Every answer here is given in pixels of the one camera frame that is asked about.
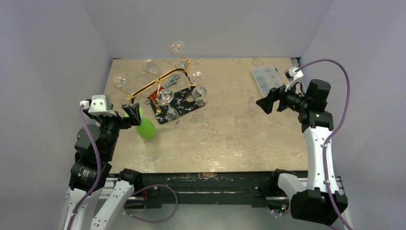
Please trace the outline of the green plastic wine glass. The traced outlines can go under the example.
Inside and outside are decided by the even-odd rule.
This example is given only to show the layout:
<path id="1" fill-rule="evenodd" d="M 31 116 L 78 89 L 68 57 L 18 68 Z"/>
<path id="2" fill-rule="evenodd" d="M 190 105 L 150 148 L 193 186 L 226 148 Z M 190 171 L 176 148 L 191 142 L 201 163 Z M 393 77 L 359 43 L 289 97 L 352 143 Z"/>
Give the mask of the green plastic wine glass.
<path id="1" fill-rule="evenodd" d="M 151 139 L 156 134 L 157 130 L 154 124 L 148 119 L 143 117 L 144 110 L 138 107 L 138 113 L 134 112 L 129 115 L 127 112 L 132 109 L 130 105 L 123 105 L 125 111 L 124 121 L 130 126 L 135 126 L 136 132 L 143 139 Z"/>

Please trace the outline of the short ribbed clear goblet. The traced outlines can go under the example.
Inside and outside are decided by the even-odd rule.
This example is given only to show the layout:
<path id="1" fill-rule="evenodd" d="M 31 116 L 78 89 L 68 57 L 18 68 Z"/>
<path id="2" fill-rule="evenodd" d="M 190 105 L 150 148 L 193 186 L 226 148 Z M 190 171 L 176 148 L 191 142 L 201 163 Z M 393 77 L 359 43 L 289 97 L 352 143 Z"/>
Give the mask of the short ribbed clear goblet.
<path id="1" fill-rule="evenodd" d="M 142 69 L 152 75 L 160 75 L 160 67 L 152 59 L 147 59 L 142 64 Z"/>

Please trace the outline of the clear champagne flute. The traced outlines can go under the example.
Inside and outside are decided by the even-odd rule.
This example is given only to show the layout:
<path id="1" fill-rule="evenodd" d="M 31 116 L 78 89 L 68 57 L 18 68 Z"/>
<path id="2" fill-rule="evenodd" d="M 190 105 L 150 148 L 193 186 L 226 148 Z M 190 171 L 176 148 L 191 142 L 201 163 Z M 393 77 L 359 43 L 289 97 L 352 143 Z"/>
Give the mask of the clear champagne flute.
<path id="1" fill-rule="evenodd" d="M 183 41 L 175 41 L 170 45 L 169 52 L 177 57 L 183 59 L 178 65 L 179 68 L 185 68 L 187 58 L 183 56 L 183 52 L 186 50 L 186 44 Z"/>

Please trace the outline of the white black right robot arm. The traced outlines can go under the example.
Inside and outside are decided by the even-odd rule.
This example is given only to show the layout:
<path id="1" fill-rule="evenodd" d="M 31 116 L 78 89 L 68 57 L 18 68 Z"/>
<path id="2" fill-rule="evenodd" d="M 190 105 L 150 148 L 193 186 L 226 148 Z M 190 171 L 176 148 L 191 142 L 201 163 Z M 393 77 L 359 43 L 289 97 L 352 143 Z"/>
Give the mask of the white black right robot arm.
<path id="1" fill-rule="evenodd" d="M 276 169 L 263 185 L 263 191 L 275 195 L 283 192 L 289 198 L 289 208 L 294 219 L 332 225 L 348 206 L 348 199 L 340 194 L 331 159 L 332 114 L 325 110 L 331 86 L 323 80 L 313 79 L 301 96 L 296 88 L 286 86 L 270 89 L 268 95 L 256 101 L 266 113 L 279 102 L 277 111 L 291 109 L 298 113 L 302 125 L 308 159 L 308 176 L 303 185 L 291 171 Z"/>

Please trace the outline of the clear round wine glass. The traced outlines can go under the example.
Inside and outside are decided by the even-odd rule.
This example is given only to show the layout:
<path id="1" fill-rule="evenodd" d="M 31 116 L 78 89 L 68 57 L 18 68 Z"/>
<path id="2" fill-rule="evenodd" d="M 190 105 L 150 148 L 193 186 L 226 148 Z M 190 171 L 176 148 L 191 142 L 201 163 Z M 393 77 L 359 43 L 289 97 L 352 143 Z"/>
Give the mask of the clear round wine glass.
<path id="1" fill-rule="evenodd" d="M 122 88 L 127 86 L 130 82 L 129 75 L 125 72 L 119 73 L 114 76 L 113 83 L 115 87 Z"/>

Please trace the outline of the clear stemmed glass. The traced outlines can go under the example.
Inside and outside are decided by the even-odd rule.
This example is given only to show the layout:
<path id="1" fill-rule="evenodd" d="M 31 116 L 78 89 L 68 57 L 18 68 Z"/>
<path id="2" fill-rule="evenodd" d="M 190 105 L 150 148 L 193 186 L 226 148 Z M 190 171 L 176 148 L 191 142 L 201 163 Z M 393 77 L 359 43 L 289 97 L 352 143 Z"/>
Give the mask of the clear stemmed glass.
<path id="1" fill-rule="evenodd" d="M 159 104 L 163 104 L 167 107 L 166 119 L 169 122 L 178 124 L 180 122 L 179 112 L 170 105 L 170 102 L 174 99 L 174 92 L 169 89 L 162 89 L 157 94 L 157 101 Z"/>

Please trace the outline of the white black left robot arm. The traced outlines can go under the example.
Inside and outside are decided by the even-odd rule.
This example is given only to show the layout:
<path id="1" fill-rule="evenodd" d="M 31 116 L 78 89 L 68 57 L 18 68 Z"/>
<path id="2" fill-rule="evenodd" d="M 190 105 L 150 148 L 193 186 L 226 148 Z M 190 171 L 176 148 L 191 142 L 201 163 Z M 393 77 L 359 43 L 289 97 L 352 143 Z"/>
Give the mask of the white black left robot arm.
<path id="1" fill-rule="evenodd" d="M 70 170 L 69 208 L 64 229 L 87 230 L 90 228 L 91 211 L 105 185 L 112 168 L 119 133 L 122 129 L 141 125 L 139 103 L 122 106 L 128 116 L 92 115 L 89 101 L 79 106 L 83 127 L 77 133 L 75 162 Z"/>

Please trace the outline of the clear tall wine glass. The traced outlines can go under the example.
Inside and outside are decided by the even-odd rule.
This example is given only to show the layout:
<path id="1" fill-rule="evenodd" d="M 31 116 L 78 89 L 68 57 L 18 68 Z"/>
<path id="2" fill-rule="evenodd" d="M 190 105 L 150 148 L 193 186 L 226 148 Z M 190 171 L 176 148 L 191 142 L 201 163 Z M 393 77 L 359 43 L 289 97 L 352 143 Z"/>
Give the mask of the clear tall wine glass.
<path id="1" fill-rule="evenodd" d="M 198 106 L 205 106 L 207 104 L 207 90 L 200 85 L 203 79 L 203 74 L 200 71 L 196 71 L 191 73 L 187 79 L 188 83 L 191 86 L 194 86 L 194 89 L 192 90 L 192 96 L 195 103 Z"/>

